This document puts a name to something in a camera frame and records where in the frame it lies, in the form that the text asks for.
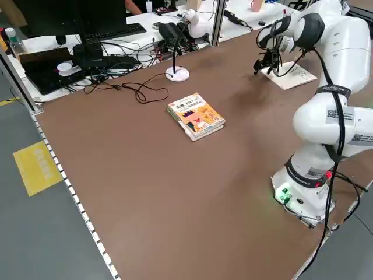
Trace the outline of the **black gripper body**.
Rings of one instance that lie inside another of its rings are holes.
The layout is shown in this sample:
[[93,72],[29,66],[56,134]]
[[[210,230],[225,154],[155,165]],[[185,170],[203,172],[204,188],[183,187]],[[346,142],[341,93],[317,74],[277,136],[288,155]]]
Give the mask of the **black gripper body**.
[[263,54],[263,58],[262,58],[263,61],[281,61],[282,59],[281,52],[276,48],[272,48],[272,49],[265,48],[263,49],[262,54]]

